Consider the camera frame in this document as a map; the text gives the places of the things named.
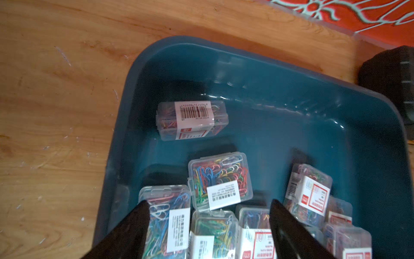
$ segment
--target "barcode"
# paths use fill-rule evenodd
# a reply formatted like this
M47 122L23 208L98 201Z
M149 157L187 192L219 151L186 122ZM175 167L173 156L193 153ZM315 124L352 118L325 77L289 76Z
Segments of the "barcode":
M289 189L288 189L289 195L293 195L293 196L295 195L296 188L298 187L298 183L300 180L301 180L300 178L297 178L294 176L291 177L291 182L290 182Z
M184 215L178 215L174 216L173 220L175 221L176 229L174 232L176 232L176 237L174 245L176 247L183 245L183 236L184 236Z
M236 196L236 191L234 190L234 186L230 185L229 187L230 188L225 189L224 192L222 192L220 194L219 193L213 193L212 194L212 200L213 201L219 201L219 200L222 200L222 199L226 199L228 197Z
M181 119L189 118L208 118L208 112L205 106L180 107Z
M206 249L207 241L201 240L200 241L200 249L198 250L198 258L202 259L204 257L204 252Z

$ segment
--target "clear plastic box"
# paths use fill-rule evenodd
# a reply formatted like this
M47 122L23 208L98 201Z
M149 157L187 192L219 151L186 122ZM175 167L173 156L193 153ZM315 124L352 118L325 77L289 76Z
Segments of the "clear plastic box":
M337 222L347 222L352 224L352 204L333 196L329 196L325 222L333 224Z
M360 258L372 258L371 234L348 223L326 223L323 228L325 247L338 259L345 254L361 254Z
M309 179L321 184L322 188L316 187L316 184ZM306 186L310 191L310 194L307 196L301 193L301 190L305 189ZM307 164L294 164L285 195L284 206L299 222L321 228L326 212L323 208L326 209L327 207L331 187L332 178L329 175ZM312 196L316 193L314 191L315 188L320 191L319 194L325 193L320 207L313 206L314 210L320 211L319 213L309 209L310 205L313 204Z
M237 181L240 202L253 198L252 183L249 167L244 153L233 152L211 157L202 157L188 163L188 186L193 195L193 206L198 211L210 210L207 187ZM226 196L219 196L222 207L237 196L237 192L224 192Z
M166 252L168 223L170 210L188 208L189 228L190 199L190 190L186 185L146 186L141 189L139 202L146 200L149 204L149 226L143 259L185 259L187 249Z
M161 102L158 104L156 125L164 141L175 140L177 135L177 116L175 102ZM211 101L214 115L214 126L205 137L215 136L229 123L224 101Z
M192 244L197 244L197 236L214 236L213 259L235 258L238 220L232 211L194 211L191 220L191 231L191 235L193 235L191 238ZM190 256L190 258L204 259L203 257L193 256Z
M242 228L270 229L269 209L266 207L237 205L238 222Z
M319 228L316 227L309 227L306 226L305 229L312 235L313 238L315 238L321 245L324 244L323 241L323 233L319 230Z
M276 250L269 224L269 209L266 207L237 205L239 236L236 258L276 259Z

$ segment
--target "blue plastic tray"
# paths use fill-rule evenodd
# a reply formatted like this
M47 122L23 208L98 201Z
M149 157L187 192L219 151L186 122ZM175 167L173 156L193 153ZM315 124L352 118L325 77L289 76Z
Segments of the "blue plastic tray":
M224 100L215 137L164 142L160 102ZM412 180L400 116L384 96L332 77L209 41L177 36L144 50L126 79L109 152L94 244L138 202L146 185L187 184L192 159L240 151L254 190L247 204L283 201L293 163L333 178L354 207L374 258L414 254Z

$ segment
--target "patterned rug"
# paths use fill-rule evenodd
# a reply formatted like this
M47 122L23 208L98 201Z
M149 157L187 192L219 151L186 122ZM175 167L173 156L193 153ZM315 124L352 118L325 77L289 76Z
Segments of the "patterned rug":
M414 46L414 0L269 0L386 44Z

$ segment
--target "wooden floor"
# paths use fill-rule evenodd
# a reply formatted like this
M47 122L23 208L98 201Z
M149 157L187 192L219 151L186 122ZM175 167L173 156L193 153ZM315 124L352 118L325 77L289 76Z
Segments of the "wooden floor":
M190 35L354 82L383 49L251 0L0 2L0 258L91 247L125 77Z

